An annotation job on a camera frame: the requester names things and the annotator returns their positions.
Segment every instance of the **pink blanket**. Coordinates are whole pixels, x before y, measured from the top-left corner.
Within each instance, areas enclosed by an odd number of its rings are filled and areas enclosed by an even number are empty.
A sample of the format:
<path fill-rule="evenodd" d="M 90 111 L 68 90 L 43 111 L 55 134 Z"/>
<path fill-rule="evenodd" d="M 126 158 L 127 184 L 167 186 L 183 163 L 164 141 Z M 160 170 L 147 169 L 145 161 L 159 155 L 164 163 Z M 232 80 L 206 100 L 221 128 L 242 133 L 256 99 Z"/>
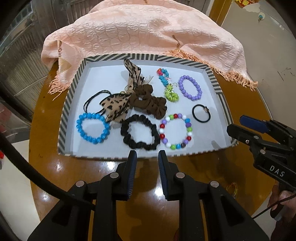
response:
<path fill-rule="evenodd" d="M 68 89 L 83 58 L 112 53 L 164 54 L 209 65 L 251 89 L 242 44 L 200 11 L 174 0 L 105 0 L 44 41 L 41 59 L 59 69 L 49 93 Z"/>

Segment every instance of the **tray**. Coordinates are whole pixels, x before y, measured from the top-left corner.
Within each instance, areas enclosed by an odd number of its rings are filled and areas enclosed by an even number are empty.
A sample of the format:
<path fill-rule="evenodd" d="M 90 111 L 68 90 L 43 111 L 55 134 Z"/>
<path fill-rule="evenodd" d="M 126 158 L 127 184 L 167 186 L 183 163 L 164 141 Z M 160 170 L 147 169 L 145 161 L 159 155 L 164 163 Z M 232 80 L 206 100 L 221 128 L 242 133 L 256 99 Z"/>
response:
<path fill-rule="evenodd" d="M 185 98 L 178 87 L 174 87 L 180 99 L 177 103 L 167 101 L 167 115 L 182 113 L 191 119 L 193 138 L 189 144 L 179 150 L 166 148 L 163 143 L 157 150 L 146 151 L 137 149 L 138 157 L 156 157 L 159 150 L 165 150 L 167 156 L 183 156 L 204 152 L 211 152 L 237 145 L 237 140 L 228 136 L 227 126 L 232 123 L 232 117 L 221 91 L 221 88 L 212 72 L 205 64 L 153 54 L 110 54 L 85 58 L 74 77 L 68 91 L 62 111 L 60 130 L 58 137 L 58 152 L 62 155 L 82 158 L 123 159 L 127 158 L 130 148 L 123 143 L 120 135 L 120 124 L 112 123 L 111 134 L 100 144 L 94 145 L 87 142 L 77 132 L 76 120 L 83 113 L 85 101 L 100 90 L 107 89 L 111 93 L 123 91 L 127 85 L 128 71 L 123 65 L 123 59 L 129 58 L 141 68 L 144 77 L 153 76 L 150 84 L 153 86 L 152 95 L 164 97 L 165 87 L 158 79 L 156 70 L 160 67 L 168 70 L 172 82 L 177 82 L 182 75 L 193 77 L 202 89 L 202 98 L 191 101 Z M 192 83 L 184 81 L 184 87 L 188 93 L 197 93 Z M 98 112 L 101 109 L 100 101 L 107 95 L 95 98 L 89 105 L 88 112 Z M 197 122 L 192 116 L 192 107 L 202 104 L 208 107 L 211 119 L 207 123 Z M 207 119 L 207 114 L 201 107 L 195 110 L 200 119 Z M 133 114 L 143 114 L 139 110 L 130 109 L 127 117 Z M 161 120 L 153 115 L 146 116 L 159 127 Z M 83 129 L 92 136 L 100 136 L 103 125 L 98 120 L 85 120 Z M 136 142 L 153 142 L 150 129 L 140 123 L 132 123 L 130 133 Z M 179 143 L 186 136 L 186 128 L 182 120 L 174 120 L 165 127 L 165 134 L 171 143 Z"/>

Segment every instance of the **blue beaded bracelet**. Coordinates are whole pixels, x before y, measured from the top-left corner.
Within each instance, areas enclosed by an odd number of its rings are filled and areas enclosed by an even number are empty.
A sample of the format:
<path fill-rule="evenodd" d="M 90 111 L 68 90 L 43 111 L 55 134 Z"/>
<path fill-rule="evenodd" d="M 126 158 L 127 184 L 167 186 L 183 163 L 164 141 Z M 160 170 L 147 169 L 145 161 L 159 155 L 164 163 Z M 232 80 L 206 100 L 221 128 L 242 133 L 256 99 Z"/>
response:
<path fill-rule="evenodd" d="M 105 129 L 103 130 L 103 133 L 101 134 L 100 137 L 94 138 L 92 136 L 88 136 L 87 133 L 84 132 L 84 130 L 82 129 L 82 122 L 85 119 L 98 119 L 101 122 L 103 122 Z M 98 143 L 102 143 L 106 137 L 110 134 L 110 124 L 105 122 L 105 117 L 100 115 L 100 114 L 96 114 L 96 113 L 83 113 L 82 115 L 79 116 L 79 119 L 76 121 L 77 123 L 77 130 L 80 133 L 80 136 L 93 143 L 93 144 L 98 144 Z"/>

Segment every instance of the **purple bead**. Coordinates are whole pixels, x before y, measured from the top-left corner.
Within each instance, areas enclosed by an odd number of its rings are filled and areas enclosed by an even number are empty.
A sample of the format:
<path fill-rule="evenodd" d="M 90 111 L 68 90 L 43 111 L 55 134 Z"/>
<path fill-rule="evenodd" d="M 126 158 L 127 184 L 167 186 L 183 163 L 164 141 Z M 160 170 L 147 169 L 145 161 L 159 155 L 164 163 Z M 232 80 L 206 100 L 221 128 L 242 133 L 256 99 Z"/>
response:
<path fill-rule="evenodd" d="M 167 144 L 168 140 L 166 138 L 163 138 L 163 144 Z"/>

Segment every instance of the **wooden table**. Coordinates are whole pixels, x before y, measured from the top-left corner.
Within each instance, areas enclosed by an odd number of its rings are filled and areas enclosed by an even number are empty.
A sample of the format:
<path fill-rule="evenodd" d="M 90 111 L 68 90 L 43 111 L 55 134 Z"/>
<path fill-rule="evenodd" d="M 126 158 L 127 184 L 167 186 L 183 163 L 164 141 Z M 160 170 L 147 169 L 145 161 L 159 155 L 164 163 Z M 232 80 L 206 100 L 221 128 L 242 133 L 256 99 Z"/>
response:
<path fill-rule="evenodd" d="M 83 160 L 57 153 L 57 139 L 62 108 L 67 91 L 53 101 L 49 83 L 54 79 L 57 63 L 49 72 L 40 93 L 30 134 L 29 162 L 58 187 L 68 190 L 76 181 L 100 180 L 116 170 L 117 162 Z M 241 115 L 269 120 L 259 94 L 236 83 L 227 82 L 215 74 L 228 102 L 235 124 Z M 247 145 L 200 155 L 174 157 L 169 161 L 195 180 L 218 181 L 223 187 L 237 182 L 237 201 L 251 215 L 266 199 L 274 180 L 253 167 L 253 157 Z M 36 208 L 42 220 L 57 199 L 32 183 Z M 171 241 L 178 228 L 178 202 L 167 202 L 161 189 L 155 158 L 139 160 L 133 194 L 128 202 L 117 202 L 118 233 L 123 240 Z"/>

